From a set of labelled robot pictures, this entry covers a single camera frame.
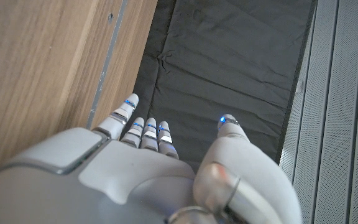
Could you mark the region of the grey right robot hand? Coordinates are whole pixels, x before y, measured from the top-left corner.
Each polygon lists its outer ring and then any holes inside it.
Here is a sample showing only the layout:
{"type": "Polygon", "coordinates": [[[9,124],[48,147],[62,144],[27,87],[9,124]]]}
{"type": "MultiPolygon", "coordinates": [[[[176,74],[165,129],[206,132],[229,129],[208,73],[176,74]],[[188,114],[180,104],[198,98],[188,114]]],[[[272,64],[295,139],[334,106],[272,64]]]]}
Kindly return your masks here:
{"type": "Polygon", "coordinates": [[[169,125],[132,119],[131,94],[92,130],[71,128],[0,168],[0,223],[301,223],[295,189],[235,117],[194,170],[169,125]]]}

